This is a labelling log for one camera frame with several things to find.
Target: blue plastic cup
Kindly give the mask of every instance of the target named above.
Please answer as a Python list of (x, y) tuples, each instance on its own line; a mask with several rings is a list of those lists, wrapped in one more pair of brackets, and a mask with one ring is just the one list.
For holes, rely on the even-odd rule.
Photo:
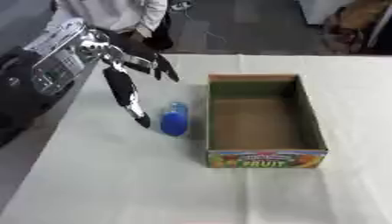
[(161, 130), (167, 135), (179, 137), (188, 129), (188, 107), (182, 102), (173, 102), (164, 112)]

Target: white table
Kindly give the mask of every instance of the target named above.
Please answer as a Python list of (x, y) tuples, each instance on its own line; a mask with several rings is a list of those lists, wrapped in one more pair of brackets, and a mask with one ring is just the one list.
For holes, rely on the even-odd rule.
[(203, 140), (143, 129), (99, 65), (2, 224), (391, 223), (392, 59), (172, 55), (182, 82), (135, 74), (156, 117), (173, 100), (203, 120), (207, 74), (297, 73), (331, 152), (319, 169), (208, 169)]

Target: fruit box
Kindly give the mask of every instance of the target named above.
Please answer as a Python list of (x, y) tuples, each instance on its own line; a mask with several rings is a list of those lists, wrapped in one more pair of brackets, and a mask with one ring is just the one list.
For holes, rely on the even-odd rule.
[(297, 75), (210, 75), (207, 164), (314, 168), (328, 152)]

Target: box label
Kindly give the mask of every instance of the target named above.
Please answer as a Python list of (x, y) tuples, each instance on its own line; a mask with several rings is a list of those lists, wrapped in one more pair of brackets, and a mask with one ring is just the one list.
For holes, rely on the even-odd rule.
[(315, 168), (323, 150), (209, 151), (212, 168)]

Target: white shirt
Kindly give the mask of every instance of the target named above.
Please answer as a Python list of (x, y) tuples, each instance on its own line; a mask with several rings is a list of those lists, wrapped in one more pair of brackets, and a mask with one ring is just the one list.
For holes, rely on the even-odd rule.
[(146, 38), (162, 21), (167, 0), (56, 0), (58, 9), (46, 27), (69, 18), (84, 18), (88, 24), (116, 32), (137, 30)]

